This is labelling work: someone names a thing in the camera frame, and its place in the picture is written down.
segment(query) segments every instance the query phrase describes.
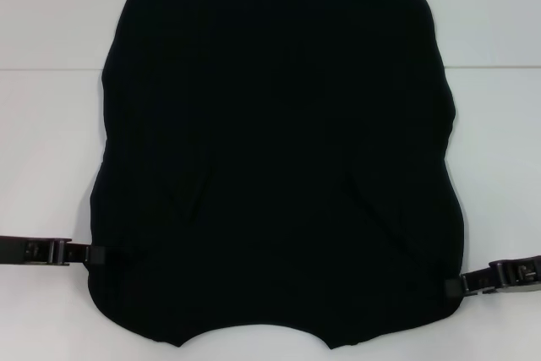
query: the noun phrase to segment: white background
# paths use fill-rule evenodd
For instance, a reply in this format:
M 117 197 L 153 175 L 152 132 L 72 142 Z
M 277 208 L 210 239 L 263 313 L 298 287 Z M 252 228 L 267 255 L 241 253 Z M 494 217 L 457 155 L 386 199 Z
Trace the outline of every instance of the white background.
M 464 271 L 541 254 L 541 2 L 428 0 L 458 111 L 447 163 L 467 226 Z M 90 242 L 101 68 L 125 0 L 0 0 L 0 234 Z M 451 318 L 330 351 L 276 326 L 181 348 L 103 316 L 82 265 L 0 267 L 0 359 L 538 359 L 541 293 L 468 298 Z

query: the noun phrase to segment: white surface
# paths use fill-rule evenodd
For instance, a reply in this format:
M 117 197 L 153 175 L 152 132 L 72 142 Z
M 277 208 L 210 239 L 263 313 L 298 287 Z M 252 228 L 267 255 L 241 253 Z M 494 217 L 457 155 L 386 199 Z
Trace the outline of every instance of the white surface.
M 428 1 L 445 65 L 541 64 L 539 0 Z M 124 2 L 0 0 L 0 67 L 102 68 Z
M 124 1 L 0 0 L 0 235 L 90 241 L 88 200 L 105 142 L 92 69 L 105 61 Z M 541 65 L 538 0 L 429 3 L 446 65 Z M 28 70 L 46 68 L 56 70 Z M 448 69 L 447 78 L 458 110 L 448 167 L 467 220 L 464 270 L 541 254 L 541 69 Z M 275 326 L 213 331 L 175 348 L 103 316 L 86 276 L 81 265 L 0 266 L 0 359 L 538 359 L 541 293 L 468 298 L 449 319 L 334 351 Z

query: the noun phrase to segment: black fabric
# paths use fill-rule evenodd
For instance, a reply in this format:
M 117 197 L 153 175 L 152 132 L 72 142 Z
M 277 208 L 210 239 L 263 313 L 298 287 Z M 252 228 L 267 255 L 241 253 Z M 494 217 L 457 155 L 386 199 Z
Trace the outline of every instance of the black fabric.
M 103 71 L 97 307 L 180 346 L 272 324 L 329 347 L 452 314 L 455 109 L 425 0 L 128 0 Z

